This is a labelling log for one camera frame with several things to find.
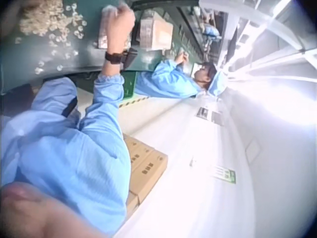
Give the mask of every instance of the hand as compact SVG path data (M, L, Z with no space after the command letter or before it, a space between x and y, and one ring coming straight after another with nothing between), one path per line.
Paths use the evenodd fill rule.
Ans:
M184 52L180 53L176 59L175 59L175 62L177 64L180 64L180 63L183 63L183 62L188 62L188 55L187 54L184 54Z
M108 53L120 54L123 52L128 35L135 23L134 12L126 4L122 4L116 11L109 14L107 23Z

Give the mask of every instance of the blue uniform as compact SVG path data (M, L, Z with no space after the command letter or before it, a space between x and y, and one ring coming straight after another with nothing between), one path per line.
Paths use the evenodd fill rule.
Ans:
M213 96L218 96L226 88L226 76L219 71L208 89ZM177 67L173 60L166 60L157 65L154 72L141 72L137 76L135 93L161 98L189 98L203 89Z
M209 35L209 36L220 36L220 33L218 31L217 28L215 28L214 26L211 26L209 24L205 24L205 32L204 32L206 35Z
M63 110L76 97L69 78L46 82L32 108L1 135L1 186L27 182L57 198L106 234L126 215L131 164L117 121L123 77L99 76L93 103L79 121Z

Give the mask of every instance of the factory worker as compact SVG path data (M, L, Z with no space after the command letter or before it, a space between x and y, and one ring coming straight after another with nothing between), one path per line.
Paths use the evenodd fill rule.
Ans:
M124 79L115 56L134 22L127 5L109 17L107 60L81 121L71 112L76 87L62 77L2 129L1 237L101 238L121 226L131 164L117 121Z
M154 72L139 73L135 93L161 98L189 98L202 91L218 96L225 90L226 76L217 72L213 63L204 63L191 78L180 67L187 61L187 56L181 53L175 60L159 63Z

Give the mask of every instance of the white floor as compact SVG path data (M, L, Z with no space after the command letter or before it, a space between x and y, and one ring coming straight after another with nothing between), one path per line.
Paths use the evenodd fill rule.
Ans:
M243 164L235 160L237 154L232 156L232 138L224 127L220 130L195 117L201 104L197 99L150 98L119 110L123 132L166 153L169 161L152 192L115 237L253 237L253 194L246 160ZM217 110L216 102L208 107ZM234 169L239 183L214 178L216 165Z

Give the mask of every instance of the cuff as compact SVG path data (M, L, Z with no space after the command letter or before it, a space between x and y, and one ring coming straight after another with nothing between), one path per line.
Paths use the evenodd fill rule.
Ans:
M121 76L121 74L116 74L113 76L105 76L103 74L99 74L98 79L95 81L96 83L118 83L123 84L124 78Z

